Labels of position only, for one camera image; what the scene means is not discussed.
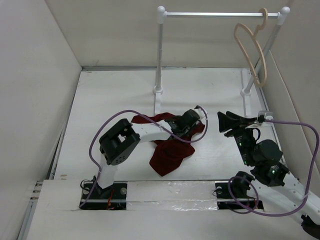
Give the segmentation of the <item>dark red t shirt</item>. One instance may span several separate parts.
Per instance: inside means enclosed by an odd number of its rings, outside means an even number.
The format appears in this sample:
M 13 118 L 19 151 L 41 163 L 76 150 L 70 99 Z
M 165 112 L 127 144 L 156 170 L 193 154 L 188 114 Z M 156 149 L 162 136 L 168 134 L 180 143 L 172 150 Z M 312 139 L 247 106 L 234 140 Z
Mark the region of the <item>dark red t shirt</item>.
M 162 120 L 168 120 L 169 118 L 177 118 L 178 116 L 172 113 L 165 112 L 157 114 L 156 116 L 148 117 L 155 122 Z M 135 124 L 147 124 L 150 123 L 139 115 L 135 115 L 132 120 Z M 196 134 L 200 134 L 204 131 L 205 125 L 198 123 L 192 130 L 190 135 L 183 136 L 182 139 L 191 141 L 192 137 Z M 156 144 L 154 153 L 149 161 L 149 165 L 157 172 L 161 177 L 171 173 L 175 169 L 179 168 L 185 158 L 192 156 L 195 153 L 195 148 L 190 143 L 185 143 L 177 139 L 170 140 L 155 140 Z

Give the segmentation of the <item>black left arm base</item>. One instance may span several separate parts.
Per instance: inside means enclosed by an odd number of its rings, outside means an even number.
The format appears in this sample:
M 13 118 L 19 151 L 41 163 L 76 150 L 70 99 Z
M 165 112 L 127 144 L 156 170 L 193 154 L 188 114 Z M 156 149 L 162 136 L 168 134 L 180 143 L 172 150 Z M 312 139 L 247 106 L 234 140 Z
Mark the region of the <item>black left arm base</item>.
M 127 182 L 116 182 L 102 189 L 95 185 L 90 194 L 96 177 L 92 180 L 84 179 L 80 182 L 81 199 L 79 208 L 81 210 L 107 210 L 122 211 L 127 209 Z

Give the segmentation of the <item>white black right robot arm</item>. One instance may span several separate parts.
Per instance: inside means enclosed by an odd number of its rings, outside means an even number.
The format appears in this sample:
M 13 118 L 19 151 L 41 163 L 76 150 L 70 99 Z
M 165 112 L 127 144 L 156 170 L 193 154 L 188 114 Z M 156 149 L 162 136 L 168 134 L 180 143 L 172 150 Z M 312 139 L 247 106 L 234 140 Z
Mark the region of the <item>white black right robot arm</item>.
M 233 137 L 238 147 L 244 165 L 252 167 L 250 173 L 239 171 L 227 182 L 227 189 L 234 203 L 246 210 L 263 216 L 256 207 L 242 204 L 239 199 L 245 198 L 249 190 L 257 189 L 252 184 L 258 181 L 261 185 L 272 188 L 287 197 L 295 209 L 285 213 L 268 213 L 267 217 L 287 217 L 298 214 L 302 220 L 302 229 L 310 236 L 320 238 L 320 198 L 310 191 L 313 167 L 320 147 L 320 136 L 310 124 L 288 121 L 287 125 L 303 126 L 311 129 L 315 135 L 316 145 L 312 154 L 306 185 L 290 174 L 289 169 L 280 162 L 283 152 L 275 141 L 265 139 L 258 141 L 253 131 L 265 124 L 280 124 L 274 120 L 270 112 L 261 111 L 257 117 L 245 118 L 227 111 L 218 112 L 219 132 L 225 137 Z

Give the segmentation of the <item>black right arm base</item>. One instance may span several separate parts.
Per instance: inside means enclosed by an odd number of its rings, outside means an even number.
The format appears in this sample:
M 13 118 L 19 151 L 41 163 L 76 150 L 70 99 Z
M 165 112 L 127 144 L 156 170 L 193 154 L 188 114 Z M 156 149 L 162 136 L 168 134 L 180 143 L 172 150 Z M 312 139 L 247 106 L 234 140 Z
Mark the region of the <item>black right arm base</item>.
M 237 186 L 235 186 L 231 182 L 230 189 L 232 191 L 232 194 L 243 205 L 253 208 L 257 204 L 257 210 L 264 209 L 264 205 L 261 200 L 257 201 L 255 196 L 248 196 L 248 191 L 251 190 L 251 187 L 248 183 L 238 184 Z M 245 210 L 243 207 L 238 205 L 230 195 L 228 189 L 228 181 L 215 182 L 215 190 L 212 192 L 212 195 L 217 198 L 217 208 L 219 210 Z

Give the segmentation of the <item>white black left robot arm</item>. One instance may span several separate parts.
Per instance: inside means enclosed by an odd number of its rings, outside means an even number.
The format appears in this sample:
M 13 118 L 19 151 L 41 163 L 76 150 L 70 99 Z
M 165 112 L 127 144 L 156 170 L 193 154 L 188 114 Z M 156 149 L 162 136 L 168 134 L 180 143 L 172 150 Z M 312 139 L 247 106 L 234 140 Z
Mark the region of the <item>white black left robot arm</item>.
M 183 115 L 165 112 L 153 117 L 136 114 L 131 121 L 120 119 L 99 139 L 101 161 L 95 194 L 103 199 L 111 194 L 117 166 L 129 158 L 138 144 L 155 143 L 149 164 L 161 177 L 177 169 L 195 152 L 192 137 L 205 134 L 205 118 L 205 112 L 196 107 Z

